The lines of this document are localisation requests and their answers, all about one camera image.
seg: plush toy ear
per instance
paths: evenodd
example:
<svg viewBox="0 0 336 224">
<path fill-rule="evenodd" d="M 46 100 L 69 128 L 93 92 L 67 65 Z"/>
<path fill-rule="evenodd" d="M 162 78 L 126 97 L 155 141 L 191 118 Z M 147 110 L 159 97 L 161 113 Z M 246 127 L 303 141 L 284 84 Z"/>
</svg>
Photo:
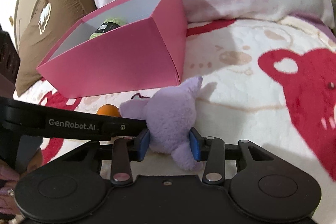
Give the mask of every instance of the plush toy ear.
<svg viewBox="0 0 336 224">
<path fill-rule="evenodd" d="M 202 86 L 203 77 L 202 76 L 195 76 L 185 80 L 180 87 L 187 92 L 191 93 L 191 95 L 196 98 L 198 95 L 199 90 Z"/>
<path fill-rule="evenodd" d="M 145 120 L 143 109 L 147 105 L 148 101 L 149 99 L 133 99 L 126 101 L 120 105 L 119 113 L 123 118 Z"/>
</svg>

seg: plush toy leg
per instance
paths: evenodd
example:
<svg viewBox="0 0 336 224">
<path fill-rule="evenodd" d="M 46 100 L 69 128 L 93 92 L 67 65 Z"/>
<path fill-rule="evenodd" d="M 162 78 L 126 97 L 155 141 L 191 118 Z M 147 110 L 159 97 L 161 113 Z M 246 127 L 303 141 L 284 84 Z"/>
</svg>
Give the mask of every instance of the plush toy leg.
<svg viewBox="0 0 336 224">
<path fill-rule="evenodd" d="M 171 153 L 173 160 L 183 170 L 201 170 L 203 164 L 194 160 L 193 154 L 190 149 L 190 143 L 185 142 L 179 145 Z"/>
</svg>

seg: orange ball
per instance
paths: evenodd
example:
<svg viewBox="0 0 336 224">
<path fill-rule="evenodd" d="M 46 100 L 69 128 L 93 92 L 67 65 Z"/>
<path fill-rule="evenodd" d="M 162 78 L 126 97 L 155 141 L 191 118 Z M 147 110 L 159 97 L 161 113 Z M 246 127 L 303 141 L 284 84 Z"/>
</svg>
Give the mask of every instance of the orange ball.
<svg viewBox="0 0 336 224">
<path fill-rule="evenodd" d="M 103 105 L 98 109 L 97 114 L 113 117 L 121 117 L 118 107 L 114 105 Z"/>
</svg>

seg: purple plush toy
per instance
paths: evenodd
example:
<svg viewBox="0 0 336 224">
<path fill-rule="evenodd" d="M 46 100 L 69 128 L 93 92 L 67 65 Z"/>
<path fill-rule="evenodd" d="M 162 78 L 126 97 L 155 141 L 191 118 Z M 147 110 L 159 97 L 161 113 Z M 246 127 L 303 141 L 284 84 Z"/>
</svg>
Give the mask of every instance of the purple plush toy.
<svg viewBox="0 0 336 224">
<path fill-rule="evenodd" d="M 189 143 L 189 131 L 196 121 L 195 99 L 202 80 L 201 76 L 187 79 L 179 86 L 159 90 L 152 98 L 129 100 L 119 108 L 124 118 L 146 120 L 151 150 L 170 154 L 184 170 L 203 166 L 194 160 Z"/>
</svg>

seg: open box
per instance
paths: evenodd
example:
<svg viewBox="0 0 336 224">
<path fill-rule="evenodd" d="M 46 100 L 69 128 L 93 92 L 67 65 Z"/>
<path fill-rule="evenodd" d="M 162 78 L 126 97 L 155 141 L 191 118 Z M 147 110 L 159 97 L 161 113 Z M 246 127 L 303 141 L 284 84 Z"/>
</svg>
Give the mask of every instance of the open box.
<svg viewBox="0 0 336 224">
<path fill-rule="evenodd" d="M 128 24 L 89 40 L 107 18 Z M 178 85 L 186 30 L 182 0 L 116 0 L 74 24 L 37 70 L 67 98 Z"/>
</svg>

